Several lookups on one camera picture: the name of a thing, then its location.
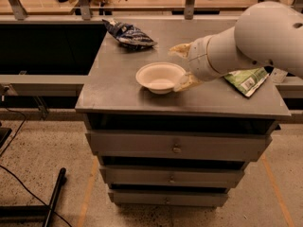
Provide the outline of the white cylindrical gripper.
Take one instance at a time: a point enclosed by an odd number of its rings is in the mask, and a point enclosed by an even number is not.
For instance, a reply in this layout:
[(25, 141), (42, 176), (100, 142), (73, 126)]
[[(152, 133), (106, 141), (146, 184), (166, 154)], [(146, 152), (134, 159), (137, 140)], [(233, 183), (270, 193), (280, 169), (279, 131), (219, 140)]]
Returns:
[(180, 77), (173, 87), (174, 92), (182, 92), (199, 86), (203, 81), (211, 81), (222, 75), (216, 71), (208, 58), (209, 43), (213, 35), (195, 40), (192, 44), (177, 44), (169, 50), (171, 56), (187, 57), (189, 71)]

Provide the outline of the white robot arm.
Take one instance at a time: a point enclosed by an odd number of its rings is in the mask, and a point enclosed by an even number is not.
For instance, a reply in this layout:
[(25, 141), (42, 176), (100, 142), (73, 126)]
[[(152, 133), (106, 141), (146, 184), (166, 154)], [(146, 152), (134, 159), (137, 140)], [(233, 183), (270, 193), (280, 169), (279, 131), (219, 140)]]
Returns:
[(247, 9), (235, 25), (221, 33), (178, 44), (170, 54), (187, 60), (189, 71), (175, 92), (238, 70), (272, 66), (303, 77), (303, 16), (277, 2)]

